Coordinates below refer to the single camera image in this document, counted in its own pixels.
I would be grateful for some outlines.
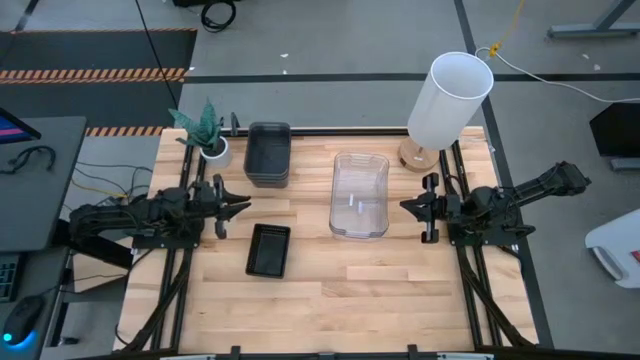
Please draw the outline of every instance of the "butcher block tabletop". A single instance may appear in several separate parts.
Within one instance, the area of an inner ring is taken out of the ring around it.
[[[149,194],[178,186],[185,147],[179,129],[162,133]],[[251,207],[227,224],[219,240],[208,219],[193,254],[180,353],[404,352],[472,350],[473,343],[455,248],[438,222],[440,242],[422,244],[418,223],[401,200],[424,192],[425,173],[404,169],[397,156],[403,136],[293,137],[289,185],[256,188],[243,171],[246,138],[229,138],[233,161],[206,168],[205,179],[222,175],[227,190],[250,195]],[[489,147],[481,127],[467,127],[460,146],[470,188],[496,186]],[[389,229],[377,241],[335,239],[329,229],[334,158],[340,152],[371,153],[389,160]],[[198,161],[194,151],[191,181]],[[453,166],[453,156],[448,159]],[[436,165],[432,171],[440,171]],[[443,186],[438,188],[443,193]],[[254,224],[291,228],[283,279],[245,274]],[[155,308],[166,251],[154,250],[133,269],[119,334],[130,341]],[[490,246],[485,259],[495,301],[523,336],[536,342],[517,259]],[[181,258],[176,258],[176,271]],[[486,315],[478,300],[485,343]],[[168,346],[173,307],[165,317]],[[116,341],[115,348],[123,345]]]

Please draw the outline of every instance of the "computer screen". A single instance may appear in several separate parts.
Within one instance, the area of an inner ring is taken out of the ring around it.
[[[0,144],[39,139],[40,133],[0,108]]]

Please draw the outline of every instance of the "concrete floor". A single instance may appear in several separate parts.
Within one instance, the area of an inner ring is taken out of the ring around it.
[[[545,38],[550,25],[591,22],[609,3],[529,1],[501,54],[537,73],[640,73],[637,38]],[[21,16],[17,4],[24,9],[26,1],[0,0],[0,29],[15,26]],[[140,0],[140,4],[149,27],[200,27],[197,7],[179,9],[161,0]],[[477,45],[487,46],[506,31],[517,2],[465,0],[464,5]],[[447,0],[245,0],[237,6],[238,17],[227,31],[198,32],[190,75],[282,75],[283,70],[288,74],[426,73],[439,54],[465,50],[454,4]],[[623,19],[640,21],[640,5],[634,5]],[[141,27],[131,0],[40,0],[27,24],[27,29]],[[496,73],[512,73],[496,60],[489,64]],[[639,82],[573,85],[603,97],[640,96]],[[245,126],[266,120],[292,126],[405,125],[420,86],[417,81],[290,83],[286,79],[186,84],[180,109],[198,115],[210,97],[220,114],[234,111]],[[529,242],[554,345],[640,353],[640,292],[617,287],[584,248],[589,230],[640,207],[640,176],[611,172],[590,134],[588,121],[606,105],[532,82],[497,83],[491,101],[515,183],[538,176],[560,160],[576,163],[594,181],[579,197],[546,199],[523,209],[525,223],[538,229]],[[484,123],[478,112],[472,124]],[[156,148],[157,139],[88,139],[81,159],[151,166]],[[92,174],[121,184],[128,184],[131,175],[127,170],[100,169]],[[148,178],[141,176],[142,181]],[[104,186],[89,179],[83,184]],[[74,207],[100,198],[76,189],[67,204]],[[75,306],[65,335],[80,336],[83,343],[46,350],[42,358],[109,352],[117,321],[117,316],[109,314],[118,306],[117,300]],[[99,322],[86,322],[83,314],[87,313],[96,314]]]

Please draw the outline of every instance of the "computer mouse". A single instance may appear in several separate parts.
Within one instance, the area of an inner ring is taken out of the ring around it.
[[[22,343],[33,331],[43,307],[42,296],[27,296],[21,299],[4,323],[2,340],[9,345]]]

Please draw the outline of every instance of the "white lamp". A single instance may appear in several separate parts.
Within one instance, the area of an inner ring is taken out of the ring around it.
[[[398,151],[402,164],[416,172],[433,167],[491,88],[493,73],[484,61],[463,52],[438,56],[409,116],[409,138]]]

